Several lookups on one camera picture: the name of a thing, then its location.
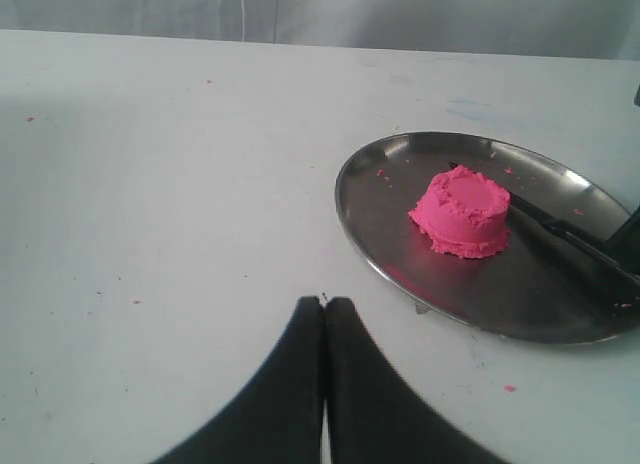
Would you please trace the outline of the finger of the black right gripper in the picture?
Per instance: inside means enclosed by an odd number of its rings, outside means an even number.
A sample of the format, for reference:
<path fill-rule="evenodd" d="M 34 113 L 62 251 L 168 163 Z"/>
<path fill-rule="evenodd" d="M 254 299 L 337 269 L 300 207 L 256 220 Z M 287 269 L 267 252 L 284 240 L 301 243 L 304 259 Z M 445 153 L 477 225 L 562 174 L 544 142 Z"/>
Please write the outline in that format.
<path fill-rule="evenodd" d="M 639 227 L 640 208 L 605 242 L 606 259 L 604 263 L 620 272 L 639 275 Z"/>

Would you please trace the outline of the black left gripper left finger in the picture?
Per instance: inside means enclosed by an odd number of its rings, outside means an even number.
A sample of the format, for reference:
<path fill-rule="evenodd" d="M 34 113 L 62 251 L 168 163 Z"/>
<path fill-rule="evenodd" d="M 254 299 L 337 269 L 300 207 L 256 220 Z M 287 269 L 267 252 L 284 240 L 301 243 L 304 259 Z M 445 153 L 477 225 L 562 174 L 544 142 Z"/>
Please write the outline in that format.
<path fill-rule="evenodd" d="M 324 307 L 298 300 L 267 359 L 210 421 L 159 463 L 319 463 L 324 413 Z"/>

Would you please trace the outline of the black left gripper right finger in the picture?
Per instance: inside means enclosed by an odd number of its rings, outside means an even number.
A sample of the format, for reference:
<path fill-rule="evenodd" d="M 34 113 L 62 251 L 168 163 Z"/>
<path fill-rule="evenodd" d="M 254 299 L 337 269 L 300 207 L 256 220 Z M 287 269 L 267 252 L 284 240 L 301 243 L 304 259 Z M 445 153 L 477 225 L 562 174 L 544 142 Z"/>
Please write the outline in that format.
<path fill-rule="evenodd" d="M 344 297 L 325 308 L 334 463 L 493 463 L 394 370 Z"/>

